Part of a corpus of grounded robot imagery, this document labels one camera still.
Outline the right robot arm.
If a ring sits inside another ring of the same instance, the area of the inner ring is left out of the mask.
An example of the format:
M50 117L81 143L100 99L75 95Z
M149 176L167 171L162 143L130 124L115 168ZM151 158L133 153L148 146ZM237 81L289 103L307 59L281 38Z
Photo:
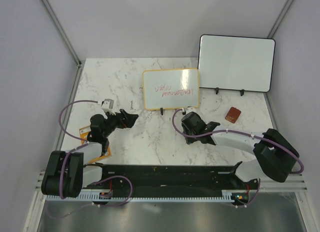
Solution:
M227 129L217 122L206 124L196 112L186 113L181 125L181 135L187 144L199 141L202 144L231 147L255 156L255 159L240 161L233 167L229 183L236 189L255 178L268 177L283 183L293 173L295 164L301 164L299 153L275 129L270 128L263 133Z

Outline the yellow framed whiteboard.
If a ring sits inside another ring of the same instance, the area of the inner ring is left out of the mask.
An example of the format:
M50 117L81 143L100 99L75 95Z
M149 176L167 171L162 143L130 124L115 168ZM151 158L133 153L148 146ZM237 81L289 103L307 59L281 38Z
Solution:
M197 68L145 70L142 87L146 110L197 108L200 105Z

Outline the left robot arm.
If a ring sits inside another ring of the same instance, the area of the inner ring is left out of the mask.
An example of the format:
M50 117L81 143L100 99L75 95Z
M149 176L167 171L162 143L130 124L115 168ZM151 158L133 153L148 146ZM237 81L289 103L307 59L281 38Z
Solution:
M138 118L138 114L127 113L124 109L93 115L87 141L83 145L50 154L41 183L42 193L65 199L77 197L84 187L92 183L98 188L106 188L110 177L94 163L109 153L108 137L111 133L116 129L132 128Z

